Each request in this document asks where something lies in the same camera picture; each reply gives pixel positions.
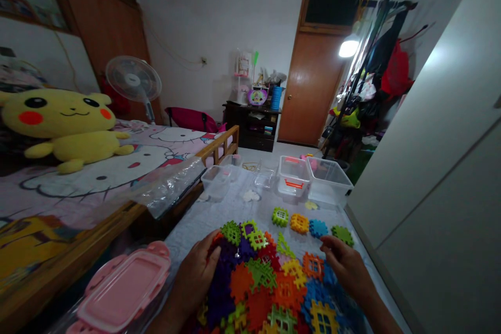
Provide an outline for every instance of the light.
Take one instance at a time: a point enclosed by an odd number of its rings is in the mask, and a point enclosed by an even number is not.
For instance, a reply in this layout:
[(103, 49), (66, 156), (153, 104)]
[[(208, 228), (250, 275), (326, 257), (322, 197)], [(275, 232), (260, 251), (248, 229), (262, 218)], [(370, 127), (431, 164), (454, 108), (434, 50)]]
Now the light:
[(352, 57), (356, 53), (359, 43), (359, 37), (356, 34), (350, 34), (344, 38), (343, 44), (339, 49), (339, 56)]

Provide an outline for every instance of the door frame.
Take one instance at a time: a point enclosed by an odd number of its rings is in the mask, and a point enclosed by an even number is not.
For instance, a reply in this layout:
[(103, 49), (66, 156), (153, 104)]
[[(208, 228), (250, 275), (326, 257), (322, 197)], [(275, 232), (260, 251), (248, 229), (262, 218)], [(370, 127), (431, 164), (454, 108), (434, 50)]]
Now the door frame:
[[(346, 26), (326, 25), (325, 27), (322, 27), (322, 25), (320, 25), (321, 27), (318, 27), (318, 26), (315, 26), (315, 24), (305, 23), (304, 19), (306, 18), (306, 9), (307, 9), (307, 5), (308, 5), (308, 1), (309, 0), (302, 0), (301, 1), (301, 9), (299, 11), (299, 17), (297, 20), (296, 34), (294, 36), (294, 45), (292, 47), (291, 65), (289, 66), (288, 77), (291, 76), (292, 61), (294, 60), (294, 53), (296, 52), (297, 35), (300, 32), (301, 33), (319, 33), (319, 34), (325, 34), (325, 35), (346, 35), (346, 36), (348, 36), (348, 35), (350, 35), (351, 30), (352, 30), (351, 27), (347, 28)], [(339, 71), (339, 75), (336, 77), (336, 87), (333, 91), (334, 94), (332, 95), (332, 98), (330, 98), (331, 103), (334, 101), (334, 98), (335, 98), (336, 93), (338, 91), (340, 79), (343, 76), (345, 65), (346, 65), (346, 61), (343, 63), (342, 68)], [(326, 123), (328, 117), (329, 117), (329, 113), (327, 112), (325, 114), (324, 124)], [(277, 142), (281, 142), (284, 144), (293, 144), (293, 145), (304, 146), (304, 144), (298, 144), (297, 142), (289, 142), (289, 141), (280, 140), (280, 128), (281, 127), (279, 126), (278, 132), (277, 132)], [(318, 138), (321, 137), (322, 133), (323, 133), (323, 131), (320, 132), (320, 134), (318, 135)]]

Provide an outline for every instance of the pile of toy blocks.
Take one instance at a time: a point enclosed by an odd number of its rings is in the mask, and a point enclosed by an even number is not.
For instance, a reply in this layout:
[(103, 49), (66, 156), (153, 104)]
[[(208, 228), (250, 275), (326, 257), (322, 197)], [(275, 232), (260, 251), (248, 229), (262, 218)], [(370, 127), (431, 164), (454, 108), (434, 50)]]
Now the pile of toy blocks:
[[(308, 228), (308, 222), (298, 225)], [(277, 243), (254, 221), (226, 223), (209, 254), (221, 256), (207, 298), (190, 332), (358, 332), (363, 315), (323, 259), (295, 258), (282, 233)]]

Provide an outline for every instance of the wooden bed frame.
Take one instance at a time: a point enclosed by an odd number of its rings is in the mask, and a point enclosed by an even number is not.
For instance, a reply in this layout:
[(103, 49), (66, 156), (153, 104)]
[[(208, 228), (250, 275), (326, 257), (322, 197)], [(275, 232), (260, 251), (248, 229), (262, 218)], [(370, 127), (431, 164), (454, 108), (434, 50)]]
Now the wooden bed frame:
[[(221, 137), (199, 151), (204, 164), (208, 157), (213, 157), (214, 164), (219, 164), (227, 155), (238, 152), (238, 126), (233, 126)], [(227, 140), (233, 137), (231, 144)], [(223, 155), (219, 147), (223, 146)], [(203, 191), (201, 182), (160, 221), (160, 225), (169, 232), (182, 215)], [(55, 297), (82, 277), (89, 270), (111, 242), (127, 230), (138, 219), (149, 218), (148, 209), (133, 201), (128, 202), (92, 230), (72, 243), (64, 252), (45, 262), (38, 270), (21, 282), (11, 286), (0, 295), (0, 326), (4, 333), (15, 333), (26, 325)]]

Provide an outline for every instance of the tiled floor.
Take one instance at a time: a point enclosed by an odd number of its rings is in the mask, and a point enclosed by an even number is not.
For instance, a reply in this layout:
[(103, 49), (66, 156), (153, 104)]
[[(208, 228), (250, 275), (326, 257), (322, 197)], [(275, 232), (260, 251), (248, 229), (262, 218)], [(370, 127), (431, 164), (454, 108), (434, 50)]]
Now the tiled floor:
[(314, 156), (321, 158), (321, 153), (316, 148), (283, 144), (281, 142), (275, 142), (273, 152), (244, 149), (239, 147), (238, 153), (242, 156), (244, 163), (258, 163), (260, 160), (263, 160), (263, 165), (271, 169), (278, 167), (279, 159), (282, 155), (299, 158), (301, 154), (313, 154)]

